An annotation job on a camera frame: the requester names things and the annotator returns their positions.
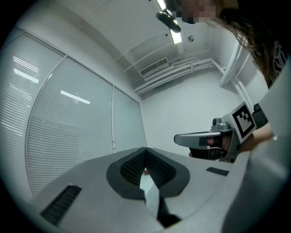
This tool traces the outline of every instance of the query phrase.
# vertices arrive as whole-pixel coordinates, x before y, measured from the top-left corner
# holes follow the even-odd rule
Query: black rectangular slot
[[[227,171],[227,170],[222,170],[222,169],[218,169],[215,167],[209,167],[206,170],[209,172],[213,172],[215,174],[218,174],[218,175],[222,175],[222,176],[227,176],[229,173],[229,171]]]
[[[53,225],[57,225],[69,210],[82,188],[76,185],[68,185],[41,213]]]

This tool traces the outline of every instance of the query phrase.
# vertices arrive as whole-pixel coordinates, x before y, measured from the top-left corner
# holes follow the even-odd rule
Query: white wall
[[[213,28],[211,50],[214,59],[222,66],[227,66],[236,43],[235,36],[226,29]]]
[[[68,14],[62,5],[42,2],[28,10],[16,26],[51,43],[140,102],[121,67],[81,30],[83,22]]]
[[[242,103],[238,94],[218,86],[220,79],[216,69],[197,71],[182,83],[143,100],[147,146],[187,156],[190,150],[176,145],[174,135],[208,131],[214,117]]]
[[[253,104],[257,104],[269,91],[263,74],[257,69],[250,56],[238,75],[245,85]]]

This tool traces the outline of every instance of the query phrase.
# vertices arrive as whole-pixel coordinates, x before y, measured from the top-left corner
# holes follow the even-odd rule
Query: pipe
[[[169,44],[167,44],[167,45],[165,45],[165,46],[162,46],[161,48],[158,48],[158,49],[156,49],[155,51],[152,51],[151,53],[145,55],[144,57],[140,58],[140,59],[137,60],[136,62],[132,63],[132,65],[129,66],[127,69],[125,69],[123,72],[124,72],[124,73],[127,72],[131,67],[133,67],[135,64],[139,63],[139,62],[142,61],[143,59],[147,58],[148,56],[154,54],[155,52],[157,52],[157,51],[159,51],[159,50],[161,50],[161,49],[164,49],[164,48],[166,48],[167,46],[170,46],[170,45],[172,45],[172,44],[173,44],[173,42],[171,42],[171,43],[169,43]]]
[[[171,65],[176,66],[176,65],[179,65],[179,64],[190,62],[191,60],[197,61],[198,59],[197,59],[197,57],[191,57],[191,58],[184,59],[184,60],[181,60],[181,61],[173,62],[173,63],[171,63]]]
[[[232,82],[233,86],[236,88],[236,90],[239,93],[239,95],[241,96],[242,100],[247,104],[246,97],[242,93],[242,90],[240,89],[239,85],[237,84],[237,81],[234,80],[234,79],[231,79],[231,82]]]
[[[204,60],[201,60],[201,61],[194,62],[193,65],[194,65],[194,66],[195,66],[195,65],[199,65],[199,64],[202,64],[202,63],[206,63],[206,62],[208,62],[208,61],[212,61],[212,58],[208,58],[208,59],[204,59]],[[145,86],[148,86],[149,84],[151,84],[151,83],[153,83],[153,82],[155,82],[155,81],[158,81],[159,79],[162,79],[162,78],[164,78],[164,77],[167,77],[168,75],[173,74],[173,73],[175,73],[175,72],[178,72],[178,71],[184,70],[184,69],[186,69],[186,68],[189,68],[190,66],[191,66],[191,64],[188,64],[188,65],[185,65],[185,66],[183,66],[183,67],[179,67],[179,68],[177,68],[177,69],[174,69],[174,70],[172,70],[172,71],[169,71],[169,72],[167,72],[167,73],[164,73],[164,74],[162,74],[161,76],[158,76],[158,77],[156,77],[156,78],[153,78],[152,80],[150,80],[150,81],[148,81],[148,82],[146,82],[146,83],[140,85],[140,86],[137,87],[134,91],[137,92],[137,91],[140,90],[141,88],[143,88],[143,87],[145,87]]]
[[[232,67],[232,69],[231,69],[231,71],[230,71],[230,73],[229,73],[229,76],[228,76],[228,81],[234,76],[234,74],[235,74],[235,66],[237,65],[237,62],[239,61],[239,58],[241,57],[241,52],[242,52],[242,46],[240,46],[240,50],[239,50],[239,52],[238,52],[238,55],[237,55],[237,57],[236,57],[236,61],[235,61],[235,63],[234,63],[234,65],[233,65],[233,67]]]
[[[144,80],[147,82],[147,81],[149,81],[149,80],[151,80],[151,79],[153,79],[153,78],[155,78],[155,77],[157,77],[159,75],[162,75],[162,74],[164,74],[166,72],[172,71],[174,68],[175,68],[174,66],[169,66],[169,67],[167,67],[167,68],[165,68],[165,69],[163,69],[161,71],[158,71],[158,72],[156,72],[156,73],[154,73],[154,74],[152,74],[150,76],[147,76],[146,78],[144,78]]]
[[[246,59],[245,59],[245,61],[244,61],[244,64],[242,64],[240,71],[238,71],[238,73],[237,73],[237,76],[240,74],[242,68],[244,68],[244,66],[245,66],[245,64],[246,64],[246,62],[247,62],[247,60],[248,60],[249,57],[250,57],[250,55],[251,55],[250,53],[247,55],[247,57],[246,57]]]
[[[163,71],[164,69],[166,69],[166,68],[168,68],[168,67],[170,67],[170,66],[171,66],[170,63],[163,64],[162,66],[155,68],[154,70],[152,70],[152,71],[146,73],[145,75],[142,75],[141,77],[142,77],[143,79],[145,79],[145,78],[147,78],[147,77],[149,77],[149,76],[151,76],[151,75],[153,75],[153,74],[155,74],[155,73],[157,73],[157,72]]]
[[[243,85],[243,83],[240,81],[240,79],[238,78],[237,75],[234,75],[234,80],[237,82],[237,84],[239,85],[239,87],[241,88],[242,90],[242,93],[243,95],[245,96],[246,98],[246,103],[251,111],[251,113],[253,113],[253,108],[254,108],[254,104],[253,104],[253,101],[251,100],[251,97],[249,95],[249,93],[247,92],[245,86]]]
[[[197,59],[197,60],[192,60],[192,61],[186,61],[186,62],[183,62],[183,63],[181,63],[179,65],[176,65],[176,64],[174,64],[174,65],[175,65],[176,68],[179,68],[179,67],[182,67],[182,66],[184,66],[186,64],[191,64],[191,62],[197,62],[197,61],[200,61],[200,60]]]
[[[197,54],[201,54],[201,53],[206,53],[206,52],[210,52],[209,49],[206,49],[206,50],[202,50],[202,51],[199,51],[199,52],[193,52],[193,53],[188,53],[188,54],[185,54],[185,55],[182,55],[182,56],[179,56],[179,57],[176,57],[176,58],[173,58],[172,60],[170,60],[169,62],[174,62],[176,60],[179,60],[179,59],[182,59],[182,58],[185,58],[185,57],[189,57],[189,56],[195,56]]]
[[[223,70],[223,68],[215,61],[212,59],[213,64],[219,69],[219,71],[224,74],[225,71]]]
[[[206,64],[206,65],[203,64],[203,65],[200,65],[200,66],[196,67],[197,69],[194,69],[193,71],[201,70],[201,69],[208,68],[208,67],[212,67],[212,66],[213,66],[212,64]],[[168,81],[171,81],[173,79],[176,79],[176,78],[178,78],[180,76],[183,76],[183,75],[186,75],[188,73],[191,73],[191,68],[190,69],[187,69],[187,70],[184,70],[184,71],[180,71],[178,73],[174,73],[174,74],[166,77],[165,79],[161,79],[161,80],[159,80],[157,82],[154,82],[151,85],[148,85],[148,86],[142,88],[141,90],[139,90],[137,92],[137,94],[139,95],[139,94],[141,94],[141,93],[143,93],[145,91],[148,91],[150,89],[153,89],[153,88],[155,88],[157,86],[160,86],[160,85],[162,85],[162,84],[164,84],[164,83],[166,83]]]
[[[220,87],[224,86],[229,81],[229,74],[232,71],[232,69],[237,61],[237,57],[238,57],[239,52],[241,52],[241,44],[239,43],[238,40],[236,40],[236,44],[235,44],[235,47],[233,49],[231,59],[228,63],[227,69],[219,82]]]

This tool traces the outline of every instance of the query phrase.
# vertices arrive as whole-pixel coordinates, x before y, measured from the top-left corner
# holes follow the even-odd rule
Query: hand
[[[207,144],[209,146],[212,146],[213,143],[214,143],[214,139],[212,137],[209,137],[207,139]],[[231,146],[231,136],[224,136],[222,138],[222,146],[221,146],[221,148],[224,149],[225,151],[228,151],[230,146]]]

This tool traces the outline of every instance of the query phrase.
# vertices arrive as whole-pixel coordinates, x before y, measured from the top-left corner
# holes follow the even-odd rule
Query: air vent
[[[76,185],[68,185],[53,202],[41,213],[47,221],[57,225],[73,204],[81,188]]]
[[[168,63],[169,63],[169,61],[168,61],[167,58],[164,58],[164,59],[162,59],[162,60],[159,60],[159,61],[157,61],[156,63],[151,64],[150,66],[148,66],[148,67],[146,67],[145,69],[141,70],[141,71],[140,71],[140,75],[141,75],[141,76],[144,76],[144,75],[148,74],[149,72],[152,72],[152,71],[154,71],[155,69],[157,69],[157,68],[159,68],[159,67],[161,67],[161,66],[163,66],[163,65],[166,65],[166,64],[168,64]]]
[[[213,172],[215,174],[222,175],[222,176],[227,176],[228,173],[229,173],[229,171],[218,169],[218,168],[215,168],[215,167],[209,167],[206,170],[209,171],[209,172]]]

